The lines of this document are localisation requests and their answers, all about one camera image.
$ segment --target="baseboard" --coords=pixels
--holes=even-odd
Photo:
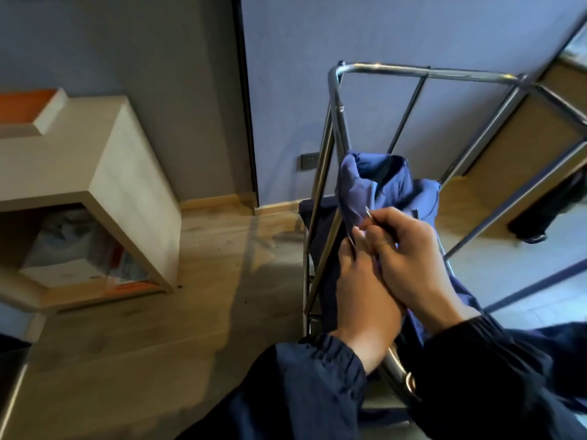
[[[242,204],[255,200],[255,193],[239,193],[225,196],[214,196],[213,198],[189,199],[180,202],[180,210],[196,210],[198,208],[219,207],[220,205]]]
[[[297,206],[302,200],[303,199],[290,200],[289,202],[278,202],[257,207],[255,208],[255,216],[270,215],[273,213],[281,213],[283,211],[297,212]]]

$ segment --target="black jacket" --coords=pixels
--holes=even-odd
[[[454,326],[424,345],[413,370],[418,426],[439,439],[587,439],[545,387],[541,353],[490,317]],[[340,340],[320,335],[263,352],[242,384],[178,439],[356,439],[367,379]]]

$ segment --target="metal frame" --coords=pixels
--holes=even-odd
[[[341,214],[336,211],[334,221],[330,228],[327,237],[327,243],[322,252],[322,256],[318,260],[316,267],[316,274],[313,278],[309,274],[309,243],[315,231],[316,217],[320,208],[320,202],[324,194],[324,185],[327,180],[327,172],[332,159],[332,152],[336,147],[336,154],[339,163],[350,151],[350,137],[348,126],[345,118],[345,106],[341,101],[341,82],[342,77],[346,73],[363,73],[363,74],[382,74],[382,75],[399,75],[404,77],[418,77],[420,80],[414,90],[412,98],[407,105],[406,111],[400,121],[400,125],[390,144],[388,153],[391,154],[399,142],[403,133],[404,127],[412,113],[415,104],[422,92],[422,88],[429,79],[442,80],[457,80],[457,81],[476,81],[481,83],[497,83],[511,86],[510,92],[505,97],[499,108],[496,110],[493,117],[480,130],[480,132],[471,140],[471,142],[463,149],[459,157],[451,164],[440,179],[440,188],[444,187],[446,183],[457,173],[462,167],[465,160],[471,155],[473,150],[485,138],[492,135],[501,125],[502,119],[505,118],[509,110],[510,104],[521,93],[532,94],[540,97],[548,104],[552,105],[561,115],[566,117],[569,122],[574,125],[582,135],[579,142],[566,149],[556,160],[544,167],[536,176],[534,176],[526,184],[522,185],[514,192],[506,201],[497,207],[488,218],[483,220],[477,227],[475,227],[467,236],[465,236],[458,244],[456,244],[448,253],[444,254],[444,249],[440,240],[438,246],[444,255],[444,260],[447,269],[452,272],[449,264],[451,258],[463,246],[479,236],[481,232],[487,229],[492,223],[499,219],[511,207],[517,204],[524,196],[530,193],[537,185],[544,179],[557,170],[562,164],[567,162],[571,157],[577,154],[581,149],[587,145],[587,117],[570,103],[566,102],[556,93],[552,92],[547,87],[539,83],[528,83],[525,74],[513,75],[507,73],[495,73],[488,71],[469,71],[460,69],[443,69],[430,68],[419,66],[404,66],[396,64],[383,63],[345,63],[340,61],[338,65],[334,66],[328,72],[328,88],[330,93],[330,102],[327,110],[327,117],[322,134],[322,143],[320,146],[320,155],[318,159],[318,167],[314,177],[314,184],[312,188],[312,199],[314,201],[312,209],[312,217],[306,237],[304,240],[304,330],[306,334],[311,331],[311,320],[319,318],[318,315],[312,314],[312,307],[316,302],[318,296],[318,288],[324,273],[327,259],[332,251],[336,235],[341,227]],[[409,404],[413,400],[413,383],[409,373],[407,373],[401,366],[397,354],[393,347],[389,349],[383,363],[382,376],[386,381],[398,392],[398,395],[405,403]]]

